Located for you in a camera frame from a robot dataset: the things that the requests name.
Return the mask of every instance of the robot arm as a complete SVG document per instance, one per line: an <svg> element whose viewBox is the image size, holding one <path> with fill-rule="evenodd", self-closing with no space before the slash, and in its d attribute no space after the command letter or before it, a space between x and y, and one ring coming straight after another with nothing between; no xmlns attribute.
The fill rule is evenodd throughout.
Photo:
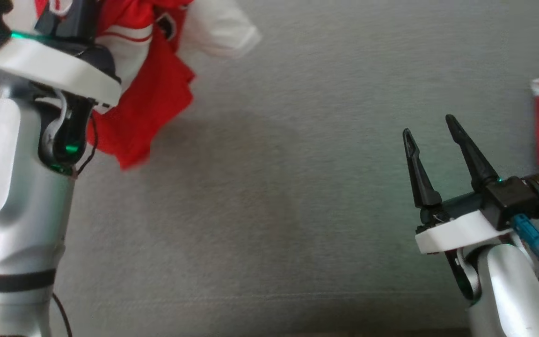
<svg viewBox="0 0 539 337"><path fill-rule="evenodd" d="M515 230L516 222L539 218L539 174L500 178L456 118L447 115L446 121L466 160L473 192L442 201L406 129L411 188L423 224L416 231L417 246L422 254L445 254L471 301L474 336L539 337L539 280Z"/></svg>
<svg viewBox="0 0 539 337"><path fill-rule="evenodd" d="M11 2L0 0L0 336L51 335L74 166L92 107L120 98L113 58L93 43L95 22L84 19L96 2L75 5L48 35L29 36L3 24Z"/></svg>

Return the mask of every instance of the white sleeve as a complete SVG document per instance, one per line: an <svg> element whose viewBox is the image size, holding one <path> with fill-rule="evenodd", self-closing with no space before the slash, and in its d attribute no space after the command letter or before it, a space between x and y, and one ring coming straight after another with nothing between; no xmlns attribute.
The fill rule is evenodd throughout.
<svg viewBox="0 0 539 337"><path fill-rule="evenodd" d="M261 41L261 34L235 0L194 0L186 14L181 43L208 55L239 58Z"/></svg>

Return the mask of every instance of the gray fabric surface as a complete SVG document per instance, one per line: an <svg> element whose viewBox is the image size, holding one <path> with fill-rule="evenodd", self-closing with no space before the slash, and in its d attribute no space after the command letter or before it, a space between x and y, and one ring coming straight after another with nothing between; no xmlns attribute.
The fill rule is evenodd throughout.
<svg viewBox="0 0 539 337"><path fill-rule="evenodd" d="M150 162L99 154L77 182L56 284L75 335L465 326L415 245L401 133L444 198L470 190L446 113L501 175L536 171L539 1L240 2L263 43L192 60Z"/></svg>

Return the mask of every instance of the blue connector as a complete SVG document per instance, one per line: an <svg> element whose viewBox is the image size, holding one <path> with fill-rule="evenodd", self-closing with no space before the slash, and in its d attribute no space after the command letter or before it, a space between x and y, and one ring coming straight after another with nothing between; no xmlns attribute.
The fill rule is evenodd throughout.
<svg viewBox="0 0 539 337"><path fill-rule="evenodd" d="M524 214L515 215L511 221L511 226L519 237L530 246L531 251L539 260L539 231L530 219Z"/></svg>

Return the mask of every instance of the black stripe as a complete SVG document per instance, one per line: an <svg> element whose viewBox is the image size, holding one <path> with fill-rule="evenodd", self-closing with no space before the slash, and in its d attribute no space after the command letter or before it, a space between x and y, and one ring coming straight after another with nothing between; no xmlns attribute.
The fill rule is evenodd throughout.
<svg viewBox="0 0 539 337"><path fill-rule="evenodd" d="M52 286L55 281L55 269L37 273L0 275L0 293L27 292Z"/></svg>

